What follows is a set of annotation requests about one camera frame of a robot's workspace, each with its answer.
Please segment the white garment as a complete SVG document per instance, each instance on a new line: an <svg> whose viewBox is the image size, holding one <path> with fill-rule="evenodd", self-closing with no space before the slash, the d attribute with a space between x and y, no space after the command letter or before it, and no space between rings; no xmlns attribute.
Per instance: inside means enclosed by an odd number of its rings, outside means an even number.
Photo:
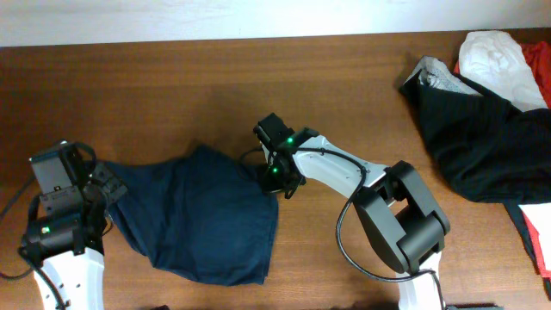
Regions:
<svg viewBox="0 0 551 310"><path fill-rule="evenodd" d="M458 57L459 73L526 112L546 104L521 46L503 31L467 34Z"/></svg>

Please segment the navy blue shorts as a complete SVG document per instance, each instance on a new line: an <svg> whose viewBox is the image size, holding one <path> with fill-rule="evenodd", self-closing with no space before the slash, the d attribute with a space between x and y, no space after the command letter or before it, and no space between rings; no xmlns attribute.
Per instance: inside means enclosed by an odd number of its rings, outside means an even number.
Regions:
<svg viewBox="0 0 551 310"><path fill-rule="evenodd" d="M264 283L279 206L245 178L253 167L208 146L157 164L105 165L127 187L108 212L152 267L204 284Z"/></svg>

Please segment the red garment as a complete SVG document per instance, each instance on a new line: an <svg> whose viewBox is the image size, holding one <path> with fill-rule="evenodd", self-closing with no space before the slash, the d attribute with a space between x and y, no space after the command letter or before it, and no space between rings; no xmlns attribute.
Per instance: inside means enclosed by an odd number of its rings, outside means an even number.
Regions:
<svg viewBox="0 0 551 310"><path fill-rule="evenodd" d="M527 245L534 255L542 277L550 278L550 45L545 41L519 44L523 56L535 77L546 108L523 112L511 121L511 133L506 139L514 154L511 162L528 166L540 164L540 179L524 174L529 189L540 189L537 202L514 202L512 210L520 213L521 233L528 234Z"/></svg>

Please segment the black shorts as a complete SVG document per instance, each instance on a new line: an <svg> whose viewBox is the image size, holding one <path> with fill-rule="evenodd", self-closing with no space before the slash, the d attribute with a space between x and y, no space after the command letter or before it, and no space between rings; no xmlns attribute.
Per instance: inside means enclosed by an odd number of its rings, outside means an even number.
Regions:
<svg viewBox="0 0 551 310"><path fill-rule="evenodd" d="M503 204L535 260L520 207L550 200L549 109L523 112L431 56L418 61L399 91L450 188L471 202Z"/></svg>

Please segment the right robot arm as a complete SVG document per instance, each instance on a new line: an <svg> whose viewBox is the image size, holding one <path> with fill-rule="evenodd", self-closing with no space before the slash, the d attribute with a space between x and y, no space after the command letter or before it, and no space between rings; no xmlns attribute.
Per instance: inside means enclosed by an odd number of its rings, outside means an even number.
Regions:
<svg viewBox="0 0 551 310"><path fill-rule="evenodd" d="M291 198L312 179L338 192L346 199L335 227L338 249L344 216L354 208L371 248L396 275L376 275L343 251L348 263L370 279L398 284L401 309L446 307L438 268L450 224L412 165L370 163L308 127L257 124L253 132L266 158L264 190Z"/></svg>

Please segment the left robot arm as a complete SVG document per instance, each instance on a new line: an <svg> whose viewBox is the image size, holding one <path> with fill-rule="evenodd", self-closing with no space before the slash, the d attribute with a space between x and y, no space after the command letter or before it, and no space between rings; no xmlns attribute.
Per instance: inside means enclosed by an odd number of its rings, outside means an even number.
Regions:
<svg viewBox="0 0 551 310"><path fill-rule="evenodd" d="M100 310L108 208L127 186L82 142L62 140L29 162L40 193L29 204L18 253L34 273L42 304Z"/></svg>

